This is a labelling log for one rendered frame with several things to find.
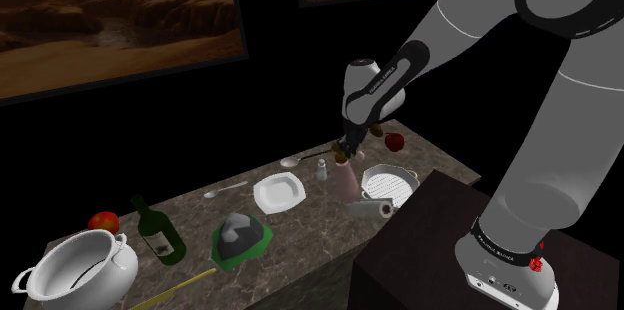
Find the grey faceted lump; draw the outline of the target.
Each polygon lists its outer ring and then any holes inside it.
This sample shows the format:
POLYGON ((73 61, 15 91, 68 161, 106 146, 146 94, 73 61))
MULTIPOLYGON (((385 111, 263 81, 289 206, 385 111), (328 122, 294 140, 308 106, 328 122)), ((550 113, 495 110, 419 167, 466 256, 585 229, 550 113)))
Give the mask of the grey faceted lump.
POLYGON ((227 215, 218 232, 217 250, 222 259, 242 254, 264 238, 264 227, 253 216, 240 213, 227 215))

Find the green wine bottle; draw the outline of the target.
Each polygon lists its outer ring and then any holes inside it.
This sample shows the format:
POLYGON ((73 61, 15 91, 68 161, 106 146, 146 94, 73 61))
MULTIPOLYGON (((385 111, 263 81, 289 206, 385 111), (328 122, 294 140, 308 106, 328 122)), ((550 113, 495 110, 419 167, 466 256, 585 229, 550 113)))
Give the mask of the green wine bottle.
POLYGON ((166 266, 182 261, 186 245, 169 217, 151 209, 141 195, 134 195, 131 203, 139 214, 138 232, 156 257, 166 266))

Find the red tomato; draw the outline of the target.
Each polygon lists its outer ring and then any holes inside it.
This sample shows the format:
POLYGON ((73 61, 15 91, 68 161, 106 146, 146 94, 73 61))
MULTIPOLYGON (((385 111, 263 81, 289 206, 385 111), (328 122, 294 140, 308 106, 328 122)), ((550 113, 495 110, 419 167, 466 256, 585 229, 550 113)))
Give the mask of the red tomato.
POLYGON ((120 221, 118 216, 109 211, 103 211, 92 216, 88 222, 88 229, 107 230, 111 234, 116 235, 120 229, 120 221))

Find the yellow handled knife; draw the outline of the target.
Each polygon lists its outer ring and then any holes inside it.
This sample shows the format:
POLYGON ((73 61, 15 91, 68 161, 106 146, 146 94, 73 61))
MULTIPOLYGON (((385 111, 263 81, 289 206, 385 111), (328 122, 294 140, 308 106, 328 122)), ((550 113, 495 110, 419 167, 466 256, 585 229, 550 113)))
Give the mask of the yellow handled knife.
POLYGON ((154 305, 156 305, 156 304, 158 304, 160 302, 163 302, 163 301, 165 301, 167 299, 172 298, 174 296, 175 292, 178 291, 179 289, 181 289, 181 288, 183 288, 185 286, 188 286, 188 285, 190 285, 190 284, 192 284, 192 283, 202 279, 203 277, 205 277, 207 275, 214 274, 215 272, 216 272, 215 268, 211 268, 211 269, 209 269, 207 271, 204 271, 204 272, 202 272, 202 273, 200 273, 200 274, 198 274, 198 275, 196 275, 196 276, 194 276, 194 277, 192 277, 192 278, 190 278, 190 279, 188 279, 188 280, 186 280, 186 281, 184 281, 184 282, 182 282, 182 283, 180 283, 180 284, 178 284, 178 285, 176 285, 176 286, 174 286, 174 287, 172 287, 172 288, 170 288, 170 289, 168 289, 168 290, 166 290, 166 291, 164 291, 164 292, 162 292, 162 293, 160 293, 160 294, 158 294, 158 295, 156 295, 156 296, 154 296, 154 297, 152 297, 152 298, 150 298, 150 299, 148 299, 146 301, 141 302, 140 304, 137 304, 137 305, 131 307, 129 310, 147 310, 151 306, 154 306, 154 305))

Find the large desert landscape wall picture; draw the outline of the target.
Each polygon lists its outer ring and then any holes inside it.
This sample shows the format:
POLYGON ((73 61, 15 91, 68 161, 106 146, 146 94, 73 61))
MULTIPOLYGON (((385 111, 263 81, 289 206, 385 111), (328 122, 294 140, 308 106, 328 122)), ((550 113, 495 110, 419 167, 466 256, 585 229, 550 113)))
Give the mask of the large desert landscape wall picture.
POLYGON ((0 104, 245 55, 236 0, 0 0, 0 104))

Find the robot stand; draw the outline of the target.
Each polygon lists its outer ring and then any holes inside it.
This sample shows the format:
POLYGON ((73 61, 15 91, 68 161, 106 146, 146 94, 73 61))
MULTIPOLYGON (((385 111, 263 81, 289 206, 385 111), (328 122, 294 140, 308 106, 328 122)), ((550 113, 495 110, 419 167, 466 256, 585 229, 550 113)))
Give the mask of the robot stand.
MULTIPOLYGON (((348 310, 511 310, 472 289, 454 247, 487 195, 433 171, 355 258, 348 310)), ((557 310, 624 310, 619 260, 553 230, 545 261, 557 310)))

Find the white square plate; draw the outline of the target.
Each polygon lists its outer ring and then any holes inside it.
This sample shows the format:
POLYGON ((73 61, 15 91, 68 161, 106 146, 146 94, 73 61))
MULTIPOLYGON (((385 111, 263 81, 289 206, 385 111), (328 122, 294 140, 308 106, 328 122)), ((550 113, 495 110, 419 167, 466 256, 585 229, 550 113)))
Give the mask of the white square plate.
POLYGON ((272 174, 253 186, 254 200, 267 215, 282 213, 306 199, 300 179, 291 172, 272 174))

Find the red apple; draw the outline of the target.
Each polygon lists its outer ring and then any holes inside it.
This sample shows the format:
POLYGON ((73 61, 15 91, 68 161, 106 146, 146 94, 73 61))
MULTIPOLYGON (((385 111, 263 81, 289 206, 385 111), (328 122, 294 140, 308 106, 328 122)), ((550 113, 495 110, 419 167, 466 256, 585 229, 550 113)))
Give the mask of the red apple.
POLYGON ((387 133, 384 139, 385 146, 391 152, 398 152, 404 148, 405 139, 400 133, 387 133))

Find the white colander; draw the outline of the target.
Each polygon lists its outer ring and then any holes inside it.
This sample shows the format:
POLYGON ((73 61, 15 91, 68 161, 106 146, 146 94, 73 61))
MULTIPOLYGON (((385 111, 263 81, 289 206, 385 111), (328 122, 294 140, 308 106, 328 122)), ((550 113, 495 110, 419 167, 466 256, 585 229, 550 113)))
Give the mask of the white colander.
POLYGON ((415 171, 389 164, 366 169, 361 179, 365 199, 391 199, 395 209, 400 208, 419 186, 415 171))

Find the small silver spoon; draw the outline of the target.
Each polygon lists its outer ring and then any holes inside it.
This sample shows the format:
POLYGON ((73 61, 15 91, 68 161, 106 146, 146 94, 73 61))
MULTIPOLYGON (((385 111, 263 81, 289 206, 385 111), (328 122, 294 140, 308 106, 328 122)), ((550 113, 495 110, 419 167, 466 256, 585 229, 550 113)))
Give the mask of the small silver spoon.
POLYGON ((204 193, 203 197, 207 198, 207 199, 212 199, 212 198, 215 198, 219 193, 221 193, 223 191, 239 188, 239 187, 245 186, 247 184, 248 184, 248 181, 242 181, 242 182, 239 182, 239 183, 227 186, 227 187, 222 187, 222 188, 219 188, 219 189, 215 189, 215 190, 206 192, 206 193, 204 193))

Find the pink vase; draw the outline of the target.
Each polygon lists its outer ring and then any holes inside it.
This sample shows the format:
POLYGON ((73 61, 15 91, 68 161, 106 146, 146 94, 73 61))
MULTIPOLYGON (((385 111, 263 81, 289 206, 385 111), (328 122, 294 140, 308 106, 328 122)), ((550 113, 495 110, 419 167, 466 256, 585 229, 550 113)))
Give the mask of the pink vase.
POLYGON ((349 161, 334 162, 329 172, 331 192, 343 203, 360 198, 360 185, 349 161))

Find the white paper towel roll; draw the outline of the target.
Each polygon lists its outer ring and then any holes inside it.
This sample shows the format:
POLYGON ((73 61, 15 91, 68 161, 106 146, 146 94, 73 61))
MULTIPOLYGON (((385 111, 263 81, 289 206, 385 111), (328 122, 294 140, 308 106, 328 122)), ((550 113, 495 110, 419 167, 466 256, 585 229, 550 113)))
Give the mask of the white paper towel roll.
POLYGON ((389 219, 394 214, 390 199, 363 199, 347 205, 352 216, 361 218, 389 219))

